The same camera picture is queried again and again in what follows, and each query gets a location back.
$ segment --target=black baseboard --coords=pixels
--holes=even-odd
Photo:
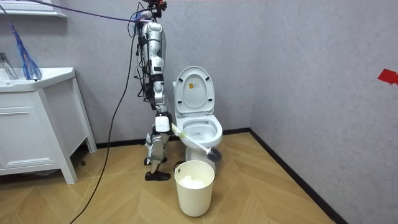
[[[238,129],[224,130],[223,135],[248,133],[248,132],[250,132],[250,130],[251,130],[250,128],[238,128]],[[176,136],[171,136],[169,139],[169,141],[176,141],[176,140],[180,140],[180,138],[176,137]],[[138,144],[145,144],[145,139],[113,141],[113,142],[109,143],[109,146],[110,147],[118,147],[118,146],[132,146],[132,145],[138,145]],[[106,148],[108,146],[108,143],[103,142],[103,143],[97,143],[96,145],[97,145],[98,149],[102,149],[102,148]]]
[[[275,161],[290,175],[294,181],[312,198],[312,200],[337,224],[348,224],[341,215],[339,215],[306,181],[304,181],[287,163],[272,150],[252,129],[250,134],[254,139],[275,159]]]

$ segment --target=sink cabinet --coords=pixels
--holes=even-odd
[[[96,151],[75,77],[36,91],[0,93],[0,175],[61,169],[74,184],[70,156],[83,142]]]

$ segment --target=toilet brush handle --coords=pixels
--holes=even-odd
[[[206,148],[205,146],[202,146],[202,144],[199,144],[197,142],[195,142],[195,140],[193,140],[192,138],[185,136],[186,139],[188,139],[190,142],[194,143],[196,146],[200,147],[201,149],[203,149],[206,154],[208,154],[210,152],[210,149]]]
[[[174,134],[176,136],[180,137],[180,139],[183,139],[183,138],[188,139],[190,142],[194,143],[194,145],[196,145],[196,146],[200,147],[201,149],[203,149],[206,152],[206,154],[208,154],[210,152],[210,149],[208,149],[205,146],[202,146],[201,144],[195,142],[195,140],[193,140],[192,138],[188,137],[181,128],[179,128],[178,126],[176,126],[173,123],[172,123],[172,130],[173,130],[173,132],[174,132]]]

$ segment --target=white toilet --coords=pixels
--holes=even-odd
[[[223,138],[223,127],[213,115],[214,85],[206,70],[197,66],[184,69],[173,82],[173,93],[176,125],[206,148],[217,147]],[[215,163],[206,158],[202,149],[186,139],[182,142],[187,147],[187,161],[204,161],[216,170]]]

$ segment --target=toilet lid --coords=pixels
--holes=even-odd
[[[212,114],[215,103],[214,86],[206,70],[198,66],[184,69],[175,84],[174,100],[179,114]]]

